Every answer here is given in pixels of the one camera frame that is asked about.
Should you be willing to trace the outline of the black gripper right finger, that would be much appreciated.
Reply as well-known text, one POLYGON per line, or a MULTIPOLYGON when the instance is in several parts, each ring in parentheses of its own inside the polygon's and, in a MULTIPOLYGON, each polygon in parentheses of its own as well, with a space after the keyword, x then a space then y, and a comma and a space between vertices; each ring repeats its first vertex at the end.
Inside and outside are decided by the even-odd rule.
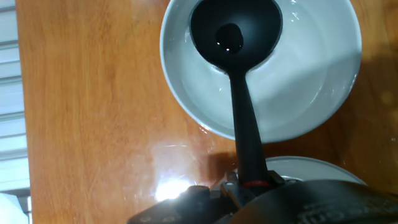
POLYGON ((269 184, 268 186, 269 189, 274 189, 284 185, 296 184, 299 182, 299 180, 295 178, 284 179, 274 170, 269 170, 268 176, 269 176, 269 181, 267 183, 269 184))

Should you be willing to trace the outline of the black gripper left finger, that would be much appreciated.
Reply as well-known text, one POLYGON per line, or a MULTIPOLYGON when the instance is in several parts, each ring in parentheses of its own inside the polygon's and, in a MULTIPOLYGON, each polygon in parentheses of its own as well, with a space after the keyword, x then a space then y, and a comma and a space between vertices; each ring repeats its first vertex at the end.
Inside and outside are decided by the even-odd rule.
POLYGON ((166 199, 131 217, 127 224, 146 223, 227 223, 255 195, 244 184, 259 180, 260 173, 227 172, 216 187, 190 186, 175 199, 166 199))

